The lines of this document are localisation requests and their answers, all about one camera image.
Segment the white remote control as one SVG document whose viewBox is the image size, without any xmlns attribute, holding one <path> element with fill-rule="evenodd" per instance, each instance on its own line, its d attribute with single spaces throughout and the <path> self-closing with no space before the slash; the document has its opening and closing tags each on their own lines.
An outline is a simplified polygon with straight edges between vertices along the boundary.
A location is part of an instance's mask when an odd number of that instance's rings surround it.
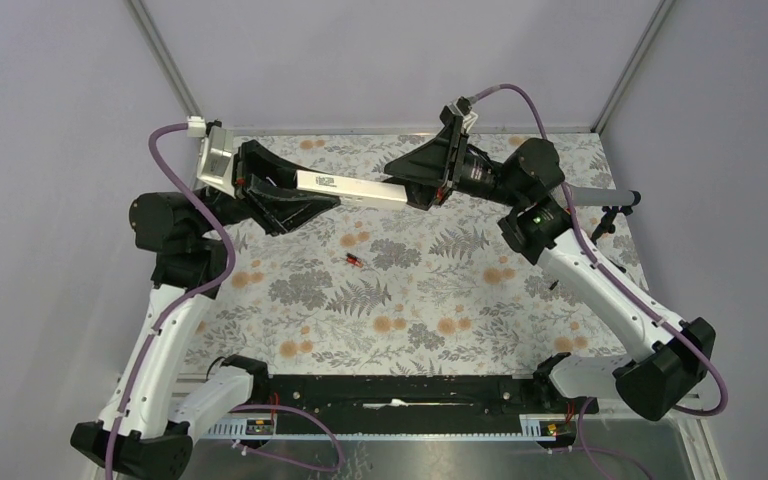
<svg viewBox="0 0 768 480">
<path fill-rule="evenodd" d="M 296 188 L 364 208 L 401 210 L 408 204 L 404 186 L 327 173 L 297 170 Z"/>
</svg>

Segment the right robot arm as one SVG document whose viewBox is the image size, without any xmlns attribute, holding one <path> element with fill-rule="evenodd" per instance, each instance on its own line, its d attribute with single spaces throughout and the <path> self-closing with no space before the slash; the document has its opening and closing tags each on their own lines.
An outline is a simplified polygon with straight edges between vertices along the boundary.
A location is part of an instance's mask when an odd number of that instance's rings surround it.
<svg viewBox="0 0 768 480">
<path fill-rule="evenodd" d="M 573 290 L 624 347 L 621 356 L 566 352 L 542 362 L 534 373 L 537 405 L 557 412 L 572 399 L 618 399 L 657 421 L 682 411 L 683 399 L 711 378 L 719 400 L 709 414 L 722 413 L 729 393 L 711 360 L 714 328 L 654 300 L 584 234 L 554 144 L 530 138 L 497 162 L 470 143 L 467 114 L 448 107 L 441 120 L 433 139 L 384 166 L 388 181 L 422 210 L 455 192 L 508 206 L 498 225 L 509 248 Z"/>
</svg>

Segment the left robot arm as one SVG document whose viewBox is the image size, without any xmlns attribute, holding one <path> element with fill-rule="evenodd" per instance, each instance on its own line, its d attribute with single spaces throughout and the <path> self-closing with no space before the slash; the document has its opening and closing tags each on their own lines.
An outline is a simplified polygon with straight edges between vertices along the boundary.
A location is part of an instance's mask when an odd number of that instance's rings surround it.
<svg viewBox="0 0 768 480">
<path fill-rule="evenodd" d="M 177 479 L 223 416 L 275 409 L 265 363 L 236 354 L 178 406 L 172 391 L 199 321 L 235 268 L 228 227 L 252 220 L 278 236 L 340 205 L 301 187 L 308 169 L 256 142 L 204 138 L 197 174 L 200 189 L 175 179 L 173 191 L 143 194 L 129 210 L 137 247 L 155 256 L 145 319 L 111 399 L 70 438 L 109 479 Z"/>
</svg>

